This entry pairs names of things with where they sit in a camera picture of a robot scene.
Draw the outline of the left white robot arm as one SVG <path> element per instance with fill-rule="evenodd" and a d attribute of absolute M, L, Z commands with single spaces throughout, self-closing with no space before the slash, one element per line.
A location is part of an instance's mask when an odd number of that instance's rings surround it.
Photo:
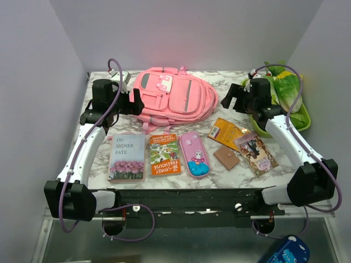
<path fill-rule="evenodd" d="M 47 181 L 44 194 L 52 217 L 64 220 L 91 221 L 104 211 L 109 216 L 121 212 L 122 204 L 113 190 L 88 189 L 90 170 L 97 150 L 104 141 L 114 118 L 139 115 L 144 104 L 140 92 L 128 91 L 128 77 L 121 80 L 98 79 L 92 85 L 92 99 L 80 116 L 77 141 L 61 173 Z"/>

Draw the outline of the pink student backpack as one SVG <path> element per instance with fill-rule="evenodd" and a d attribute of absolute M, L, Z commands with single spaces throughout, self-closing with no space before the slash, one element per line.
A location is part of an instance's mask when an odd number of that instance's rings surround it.
<path fill-rule="evenodd" d="M 204 121 L 218 103 L 216 90 L 184 67 L 152 67 L 137 76 L 134 87 L 144 104 L 135 118 L 142 121 L 145 133 Z"/>

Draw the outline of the brown leather wallet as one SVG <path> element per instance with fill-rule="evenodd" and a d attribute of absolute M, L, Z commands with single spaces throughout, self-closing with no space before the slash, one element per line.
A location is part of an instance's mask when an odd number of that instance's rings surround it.
<path fill-rule="evenodd" d="M 230 171 L 239 164 L 240 159 L 236 156 L 235 151 L 226 146 L 222 146 L 213 154 L 215 158 L 226 168 L 227 171 Z"/>

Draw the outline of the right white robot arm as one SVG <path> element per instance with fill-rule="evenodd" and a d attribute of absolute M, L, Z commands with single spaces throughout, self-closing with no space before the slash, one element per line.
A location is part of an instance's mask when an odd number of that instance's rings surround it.
<path fill-rule="evenodd" d="M 289 158 L 295 173 L 286 185 L 261 190 L 261 196 L 252 201 L 253 210 L 260 215 L 271 210 L 273 204 L 311 205 L 333 197 L 338 165 L 325 159 L 299 134 L 280 105 L 271 103 L 270 83 L 265 78 L 248 81 L 248 87 L 231 84 L 221 104 L 253 117 L 280 145 Z"/>

